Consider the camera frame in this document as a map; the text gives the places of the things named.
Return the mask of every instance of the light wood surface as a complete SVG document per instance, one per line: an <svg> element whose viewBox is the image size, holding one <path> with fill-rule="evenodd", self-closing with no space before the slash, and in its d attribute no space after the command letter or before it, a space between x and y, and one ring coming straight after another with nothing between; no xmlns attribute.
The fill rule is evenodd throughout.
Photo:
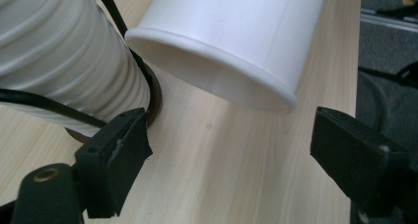
<svg viewBox="0 0 418 224"><path fill-rule="evenodd" d="M129 28L150 0L115 0ZM354 114L360 0L326 0L291 114L255 112L155 70L164 107L121 216L87 223L349 223L349 199L310 156L316 107ZM0 107L0 203L43 165L74 163L63 128Z"/></svg>

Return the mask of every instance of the black cable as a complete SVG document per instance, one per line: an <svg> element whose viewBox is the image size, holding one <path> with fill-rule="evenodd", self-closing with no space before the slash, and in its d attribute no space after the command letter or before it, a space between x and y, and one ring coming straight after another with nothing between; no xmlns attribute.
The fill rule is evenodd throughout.
<svg viewBox="0 0 418 224"><path fill-rule="evenodd" d="M0 89L0 102L25 105L43 109L49 112L55 112L97 128L102 128L106 125L105 122L97 118L57 103L52 99L33 93L10 89Z"/></svg>
<svg viewBox="0 0 418 224"><path fill-rule="evenodd" d="M104 3L104 6L107 8L108 12L110 13L111 18L113 19L114 23L117 26L117 29L119 30L120 34L125 37L126 31L128 30L126 27L125 22L123 21L122 16L120 15L119 10L117 9L116 4L113 0L101 0L102 3ZM134 51L130 50L132 53L133 58L136 61L136 64L138 65L139 69L141 70L141 73L145 76L145 79L149 84L151 84L152 75L148 72L144 61L142 58L137 55Z"/></svg>
<svg viewBox="0 0 418 224"><path fill-rule="evenodd" d="M125 22L122 19L122 16L120 15L119 11L117 10L116 4L113 0L102 0L104 3L104 6L107 8L108 12L110 13L111 17L114 20L114 23L116 24L117 28L119 29L120 34L125 37L126 31L128 31L128 28L125 25Z"/></svg>

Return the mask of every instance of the wooden table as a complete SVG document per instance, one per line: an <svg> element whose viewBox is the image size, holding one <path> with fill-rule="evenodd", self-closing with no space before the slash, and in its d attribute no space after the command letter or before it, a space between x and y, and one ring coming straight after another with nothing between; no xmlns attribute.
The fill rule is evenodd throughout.
<svg viewBox="0 0 418 224"><path fill-rule="evenodd" d="M115 0L131 28L151 0ZM118 218L88 223L349 223L349 199L310 156L316 107L354 114L360 0L326 0L291 114L255 112L156 69L164 107ZM63 128L0 108L0 203L28 172L74 163Z"/></svg>

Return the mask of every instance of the black clamp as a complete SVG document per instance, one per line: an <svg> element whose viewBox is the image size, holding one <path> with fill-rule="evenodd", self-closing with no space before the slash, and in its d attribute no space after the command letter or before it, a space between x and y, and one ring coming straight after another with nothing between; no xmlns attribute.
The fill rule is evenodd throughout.
<svg viewBox="0 0 418 224"><path fill-rule="evenodd" d="M0 208L1 223L83 222L119 215L144 161L152 154L144 109L124 112L75 154L76 164L29 173L18 198Z"/></svg>

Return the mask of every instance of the black wire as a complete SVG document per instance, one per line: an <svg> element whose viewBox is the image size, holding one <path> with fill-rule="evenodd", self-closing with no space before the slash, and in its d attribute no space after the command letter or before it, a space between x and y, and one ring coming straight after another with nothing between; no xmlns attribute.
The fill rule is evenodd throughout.
<svg viewBox="0 0 418 224"><path fill-rule="evenodd" d="M104 3L104 6L107 8L108 12L110 13L111 17L114 20L114 23L116 24L117 28L119 29L120 34L125 37L126 31L128 31L128 28L125 25L125 22L122 19L122 16L120 15L119 11L117 10L116 4L113 0L102 0Z"/></svg>
<svg viewBox="0 0 418 224"><path fill-rule="evenodd" d="M106 125L105 122L97 118L57 103L52 99L33 93L10 89L0 89L0 102L25 105L43 109L49 112L59 113L61 115L73 118L77 121L92 125L97 128L102 128Z"/></svg>

